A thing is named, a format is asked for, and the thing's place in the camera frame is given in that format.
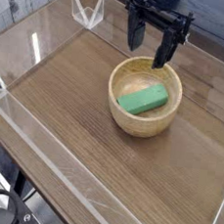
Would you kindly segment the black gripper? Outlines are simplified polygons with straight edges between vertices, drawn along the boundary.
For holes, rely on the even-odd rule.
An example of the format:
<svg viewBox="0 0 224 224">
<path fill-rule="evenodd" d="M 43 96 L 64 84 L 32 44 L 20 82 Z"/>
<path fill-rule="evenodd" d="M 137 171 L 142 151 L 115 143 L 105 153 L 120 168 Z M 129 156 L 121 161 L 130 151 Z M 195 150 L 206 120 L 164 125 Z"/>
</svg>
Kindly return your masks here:
<svg viewBox="0 0 224 224">
<path fill-rule="evenodd" d="M 161 69 L 174 55 L 178 44 L 184 44 L 189 36 L 192 12 L 181 13 L 177 6 L 181 0 L 127 0 L 128 47 L 135 51 L 142 45 L 146 23 L 164 32 L 157 48 L 152 68 Z"/>
</svg>

